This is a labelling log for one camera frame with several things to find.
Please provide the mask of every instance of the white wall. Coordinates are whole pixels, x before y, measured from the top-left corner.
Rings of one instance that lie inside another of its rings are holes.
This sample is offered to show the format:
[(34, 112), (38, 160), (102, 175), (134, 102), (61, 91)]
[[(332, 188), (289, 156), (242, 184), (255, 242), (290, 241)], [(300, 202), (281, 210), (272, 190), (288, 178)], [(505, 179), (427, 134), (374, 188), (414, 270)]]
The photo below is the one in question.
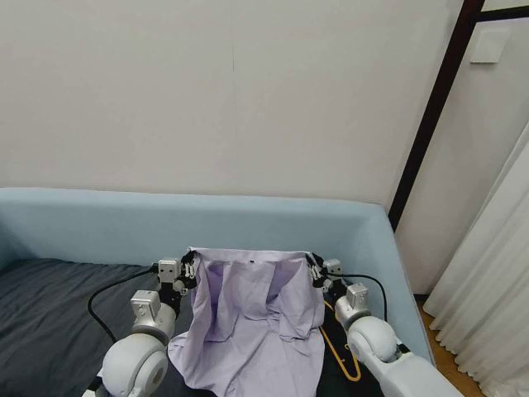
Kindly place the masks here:
[(0, 185), (391, 203), (461, 0), (4, 0)]
[[(490, 26), (512, 31), (501, 60), (471, 65), (476, 36)], [(476, 28), (396, 233), (416, 293), (435, 285), (529, 120), (528, 37), (529, 20)]]

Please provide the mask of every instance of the lavender shirt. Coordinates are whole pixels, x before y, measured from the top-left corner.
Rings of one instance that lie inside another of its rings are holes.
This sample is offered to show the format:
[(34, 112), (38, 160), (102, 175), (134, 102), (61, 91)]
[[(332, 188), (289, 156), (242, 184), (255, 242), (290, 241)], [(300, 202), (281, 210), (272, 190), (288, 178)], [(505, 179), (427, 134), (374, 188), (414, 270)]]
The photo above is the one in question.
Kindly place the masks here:
[(185, 383), (219, 397), (314, 396), (325, 309), (305, 252), (194, 250), (193, 322), (168, 347)]

